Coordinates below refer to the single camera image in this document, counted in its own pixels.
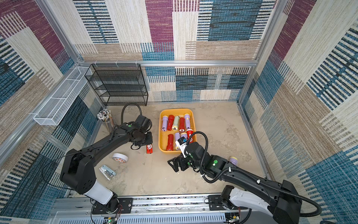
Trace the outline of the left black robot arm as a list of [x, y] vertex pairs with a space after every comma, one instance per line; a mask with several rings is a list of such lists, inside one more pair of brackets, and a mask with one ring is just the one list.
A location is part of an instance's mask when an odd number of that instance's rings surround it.
[[64, 159], [60, 180], [78, 194], [85, 195], [108, 209], [117, 208], [117, 194], [103, 186], [96, 178], [95, 167], [107, 155], [131, 142], [142, 147], [152, 144], [152, 122], [130, 122], [115, 126], [107, 137], [80, 150], [70, 150]]

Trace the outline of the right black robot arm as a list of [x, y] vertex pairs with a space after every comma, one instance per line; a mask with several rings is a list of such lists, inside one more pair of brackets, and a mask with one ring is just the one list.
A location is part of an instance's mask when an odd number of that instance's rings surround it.
[[286, 180], [281, 183], [271, 181], [247, 172], [223, 157], [210, 155], [197, 142], [186, 148], [189, 155], [180, 154], [167, 161], [175, 172], [202, 167], [206, 175], [214, 180], [237, 185], [261, 198], [267, 203], [264, 208], [279, 224], [297, 224], [300, 218], [302, 200], [294, 185]]

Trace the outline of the red flashlight group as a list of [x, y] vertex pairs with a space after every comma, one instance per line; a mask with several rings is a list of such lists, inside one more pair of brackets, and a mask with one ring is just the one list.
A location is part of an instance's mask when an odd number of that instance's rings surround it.
[[174, 135], [169, 134], [167, 139], [167, 148], [166, 151], [173, 151]]
[[183, 133], [185, 132], [185, 118], [184, 117], [180, 117], [180, 121], [179, 121], [179, 132]]

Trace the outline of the pale green flashlight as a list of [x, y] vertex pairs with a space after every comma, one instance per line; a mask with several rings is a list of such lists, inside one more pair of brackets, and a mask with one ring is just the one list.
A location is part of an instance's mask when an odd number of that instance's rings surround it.
[[180, 122], [180, 117], [179, 117], [179, 116], [175, 116], [174, 122], [173, 122], [173, 126], [172, 126], [172, 130], [173, 130], [173, 131], [178, 131], [178, 129], [179, 129], [179, 122]]

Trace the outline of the red flashlight white logo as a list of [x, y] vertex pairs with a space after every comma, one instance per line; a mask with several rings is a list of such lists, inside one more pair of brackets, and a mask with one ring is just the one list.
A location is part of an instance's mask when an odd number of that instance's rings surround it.
[[187, 130], [186, 130], [187, 138], [189, 139], [190, 136], [191, 136], [193, 133], [194, 133], [194, 132], [193, 132], [192, 129], [187, 129]]

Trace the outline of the yellow plastic storage tray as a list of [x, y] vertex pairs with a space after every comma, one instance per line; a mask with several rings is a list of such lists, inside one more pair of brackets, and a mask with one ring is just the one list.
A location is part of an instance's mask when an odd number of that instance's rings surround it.
[[166, 109], [160, 113], [158, 128], [159, 150], [167, 154], [178, 154], [175, 141], [178, 137], [196, 131], [193, 111], [188, 108]]

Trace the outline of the purple flashlight group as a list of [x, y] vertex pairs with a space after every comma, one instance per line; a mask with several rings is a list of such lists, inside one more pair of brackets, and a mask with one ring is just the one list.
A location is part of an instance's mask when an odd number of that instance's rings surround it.
[[184, 119], [185, 119], [185, 127], [186, 127], [186, 129], [191, 129], [190, 114], [186, 113], [184, 115]]

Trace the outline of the dark red flashlight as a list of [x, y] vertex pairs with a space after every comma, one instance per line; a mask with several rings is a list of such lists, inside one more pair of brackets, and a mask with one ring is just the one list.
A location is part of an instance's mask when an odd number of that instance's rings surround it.
[[172, 130], [174, 118], [175, 118], [175, 117], [174, 117], [173, 115], [169, 115], [169, 116], [168, 116], [167, 131], [171, 131], [171, 130]]

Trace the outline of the purple flashlight yellow rim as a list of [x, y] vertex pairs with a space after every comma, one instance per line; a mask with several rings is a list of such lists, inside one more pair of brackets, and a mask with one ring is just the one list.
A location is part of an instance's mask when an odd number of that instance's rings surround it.
[[181, 135], [180, 135], [181, 137], [184, 137], [185, 139], [187, 139], [188, 137], [187, 137], [187, 133], [186, 132], [183, 132], [183, 133], [181, 133]]

